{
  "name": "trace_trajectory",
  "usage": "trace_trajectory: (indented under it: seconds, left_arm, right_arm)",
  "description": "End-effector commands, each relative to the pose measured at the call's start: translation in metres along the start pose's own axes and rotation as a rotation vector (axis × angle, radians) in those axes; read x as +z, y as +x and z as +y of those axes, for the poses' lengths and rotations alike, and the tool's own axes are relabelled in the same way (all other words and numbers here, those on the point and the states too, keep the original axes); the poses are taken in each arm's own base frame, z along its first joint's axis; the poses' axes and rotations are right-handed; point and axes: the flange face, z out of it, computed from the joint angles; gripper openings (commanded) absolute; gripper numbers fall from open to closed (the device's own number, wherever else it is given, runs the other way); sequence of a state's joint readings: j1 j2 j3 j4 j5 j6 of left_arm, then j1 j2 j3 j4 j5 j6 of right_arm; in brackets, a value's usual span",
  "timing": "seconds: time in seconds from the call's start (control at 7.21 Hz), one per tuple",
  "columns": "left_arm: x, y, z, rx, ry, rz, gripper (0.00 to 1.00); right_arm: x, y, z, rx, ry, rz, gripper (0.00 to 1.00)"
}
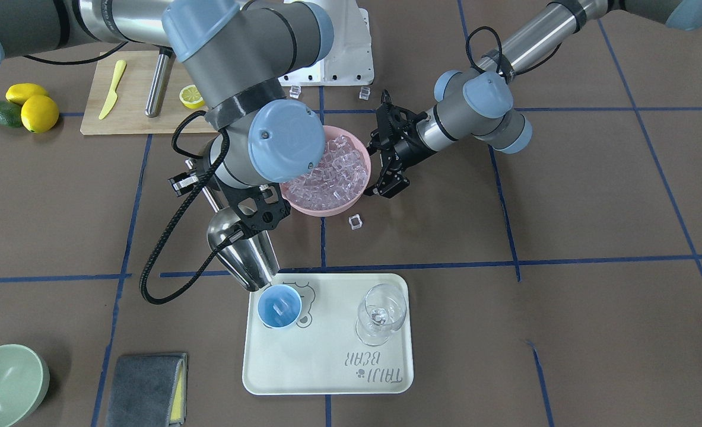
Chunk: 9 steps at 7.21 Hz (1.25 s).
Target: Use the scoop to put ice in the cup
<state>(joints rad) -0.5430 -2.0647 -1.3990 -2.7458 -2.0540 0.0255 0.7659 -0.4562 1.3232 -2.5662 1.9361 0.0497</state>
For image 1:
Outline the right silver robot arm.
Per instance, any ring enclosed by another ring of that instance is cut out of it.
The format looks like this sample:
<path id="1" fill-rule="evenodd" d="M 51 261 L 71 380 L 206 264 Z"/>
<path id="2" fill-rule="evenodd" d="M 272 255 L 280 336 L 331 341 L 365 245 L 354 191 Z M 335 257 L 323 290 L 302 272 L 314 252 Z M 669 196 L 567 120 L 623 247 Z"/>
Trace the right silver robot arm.
<path id="1" fill-rule="evenodd" d="M 318 115 L 288 99 L 278 79 L 327 57 L 334 35 L 313 2 L 0 1 L 0 62 L 93 42 L 169 47 L 220 133 L 204 163 L 246 236 L 290 214 L 278 184 L 323 156 Z"/>

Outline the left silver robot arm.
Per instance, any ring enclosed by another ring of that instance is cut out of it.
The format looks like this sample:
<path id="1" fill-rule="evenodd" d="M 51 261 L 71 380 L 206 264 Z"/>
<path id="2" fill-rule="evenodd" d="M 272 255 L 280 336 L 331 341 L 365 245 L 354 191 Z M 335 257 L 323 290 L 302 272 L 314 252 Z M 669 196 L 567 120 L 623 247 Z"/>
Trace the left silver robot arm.
<path id="1" fill-rule="evenodd" d="M 451 144 L 473 137 L 500 153 L 514 154 L 532 139 L 532 124 L 514 108 L 510 83 L 558 51 L 563 41 L 589 22 L 624 11 L 677 30 L 702 27 L 702 1 L 551 1 L 507 40 L 489 26 L 495 48 L 475 59 L 465 40 L 469 68 L 446 71 L 434 85 L 435 105 L 416 113 L 394 105 L 383 90 L 370 134 L 369 154 L 380 154 L 379 177 L 367 196 L 392 198 L 409 186 L 405 172 Z"/>

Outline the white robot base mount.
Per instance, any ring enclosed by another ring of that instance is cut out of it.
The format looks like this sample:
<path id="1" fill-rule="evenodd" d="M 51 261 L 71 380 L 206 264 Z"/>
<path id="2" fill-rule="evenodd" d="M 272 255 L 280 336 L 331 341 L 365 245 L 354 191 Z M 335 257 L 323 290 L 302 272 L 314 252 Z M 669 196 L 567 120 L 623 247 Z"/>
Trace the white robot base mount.
<path id="1" fill-rule="evenodd" d="M 280 77 L 280 84 L 283 87 L 363 87 L 372 84 L 375 72 L 368 11 L 360 8 L 356 1 L 313 3 L 323 8 L 332 20 L 332 48 L 315 65 Z"/>

